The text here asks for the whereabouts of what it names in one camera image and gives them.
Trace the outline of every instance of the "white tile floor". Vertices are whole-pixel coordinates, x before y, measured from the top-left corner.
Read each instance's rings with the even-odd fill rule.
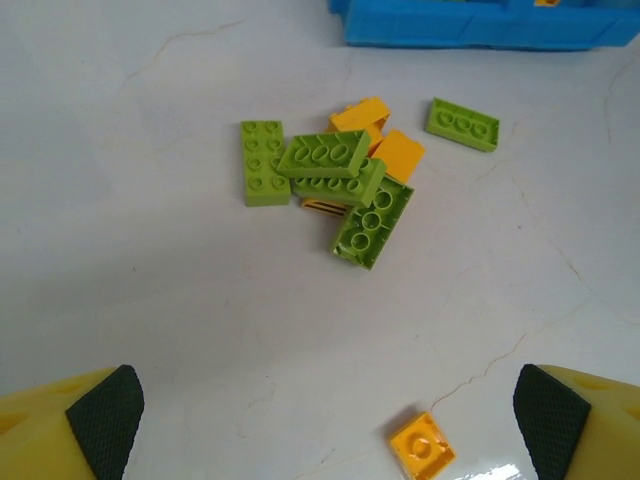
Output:
[[[350,49],[322,0],[5,2],[0,393],[130,363],[131,479],[401,478],[433,410],[442,480],[534,480],[511,408],[551,363],[640,384],[640,43]],[[427,156],[375,269],[338,223],[242,204],[239,130],[321,130],[378,95]],[[483,154],[433,96],[502,120]]]

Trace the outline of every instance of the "pile of bricks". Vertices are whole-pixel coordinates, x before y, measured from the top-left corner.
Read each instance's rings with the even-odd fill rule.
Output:
[[[399,130],[383,134],[390,115],[379,98],[365,98],[332,114],[324,133],[295,136],[286,148],[280,121],[242,122],[246,205],[287,205],[294,193],[304,208],[344,217],[331,251],[373,268],[413,194],[407,182],[425,153]],[[492,151],[498,125],[435,99],[426,130]]]

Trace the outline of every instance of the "blue toy box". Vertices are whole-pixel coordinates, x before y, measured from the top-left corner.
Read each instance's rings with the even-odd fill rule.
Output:
[[[640,32],[640,0],[329,0],[348,44],[588,50]]]

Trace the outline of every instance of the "green lego brick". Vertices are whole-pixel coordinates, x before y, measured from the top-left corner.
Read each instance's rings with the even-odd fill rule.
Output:
[[[353,207],[347,214],[333,253],[371,270],[411,195],[413,188],[385,175],[371,205]]]
[[[282,122],[242,122],[242,150],[247,207],[287,205],[289,181],[276,171],[284,153]]]
[[[468,147],[493,152],[498,146],[500,120],[434,98],[425,129]]]
[[[293,137],[278,165],[289,178],[354,178],[367,156],[365,130]]]
[[[356,178],[296,178],[293,193],[306,198],[368,207],[387,170],[379,158],[365,158]]]

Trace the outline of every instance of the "plastic toy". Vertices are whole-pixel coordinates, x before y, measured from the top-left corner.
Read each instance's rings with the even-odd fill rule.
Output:
[[[405,425],[389,444],[413,480],[430,480],[456,458],[446,437],[430,414],[423,413]]]
[[[375,150],[374,155],[387,164],[387,175],[407,183],[425,151],[422,145],[414,142],[404,133],[391,130]]]
[[[379,158],[365,158],[356,178],[296,178],[293,192],[300,197],[368,207],[387,170]]]
[[[493,152],[498,146],[500,120],[434,98],[426,131],[483,152]]]
[[[411,195],[411,187],[385,175],[371,206],[354,207],[344,219],[333,253],[371,270]]]
[[[289,178],[354,178],[370,142],[364,130],[293,137],[277,170]]]
[[[275,168],[284,153],[282,123],[246,121],[241,125],[245,204],[248,207],[287,205],[291,186]]]
[[[640,32],[639,0],[329,0],[350,45],[588,50]]]
[[[327,132],[366,130],[371,137],[369,156],[382,142],[382,128],[391,116],[391,110],[378,97],[364,98],[357,105],[349,105],[341,113],[329,116]]]
[[[344,217],[345,213],[349,209],[343,203],[329,202],[326,200],[317,200],[315,198],[303,198],[300,202],[302,208],[308,210],[315,210],[317,212],[325,213],[333,217]]]

